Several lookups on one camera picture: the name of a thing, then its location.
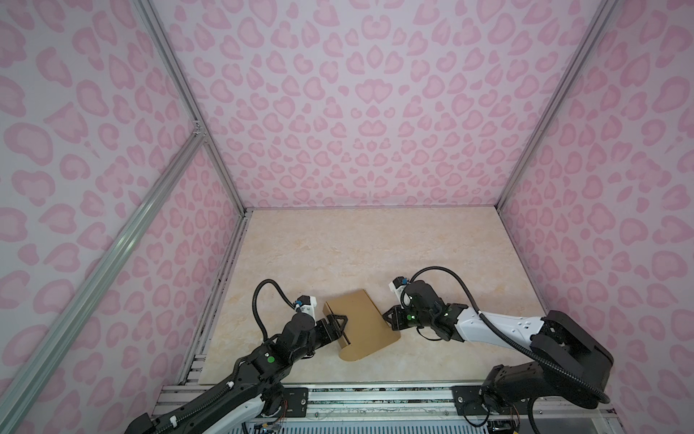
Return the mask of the brown cardboard box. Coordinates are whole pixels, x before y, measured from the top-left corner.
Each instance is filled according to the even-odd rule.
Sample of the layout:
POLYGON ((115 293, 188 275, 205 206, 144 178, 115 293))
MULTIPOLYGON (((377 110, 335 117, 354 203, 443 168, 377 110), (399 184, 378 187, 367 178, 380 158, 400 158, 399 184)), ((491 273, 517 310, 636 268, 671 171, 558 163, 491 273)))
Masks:
POLYGON ((400 339, 400 332, 382 318, 364 289, 327 300, 324 314, 347 318, 343 336, 338 340, 339 357, 345 362, 360 361, 400 339))

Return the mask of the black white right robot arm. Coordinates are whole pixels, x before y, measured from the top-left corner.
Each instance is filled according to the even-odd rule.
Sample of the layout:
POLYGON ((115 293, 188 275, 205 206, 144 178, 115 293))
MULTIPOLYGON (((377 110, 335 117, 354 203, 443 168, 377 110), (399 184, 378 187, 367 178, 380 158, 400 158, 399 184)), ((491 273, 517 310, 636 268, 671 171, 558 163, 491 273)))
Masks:
POLYGON ((428 283, 404 277, 392 280, 389 288, 399 303, 382 317, 393 330, 428 328, 444 342, 496 345, 529 359, 493 367, 480 390, 493 404, 561 397, 594 410, 609 402, 605 387, 614 358, 570 316, 556 310, 530 318, 492 314, 446 303, 428 283))

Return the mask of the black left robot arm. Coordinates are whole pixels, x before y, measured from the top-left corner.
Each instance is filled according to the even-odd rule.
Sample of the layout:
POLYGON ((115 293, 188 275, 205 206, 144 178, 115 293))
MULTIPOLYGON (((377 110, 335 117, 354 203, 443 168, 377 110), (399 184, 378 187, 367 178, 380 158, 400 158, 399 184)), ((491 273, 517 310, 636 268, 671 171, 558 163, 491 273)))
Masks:
POLYGON ((347 316, 316 321, 296 313, 281 333, 235 362, 232 373, 197 398, 160 417, 143 413, 127 433, 227 433, 259 417, 276 424, 290 412, 293 398, 282 384, 295 363, 343 337, 347 316))

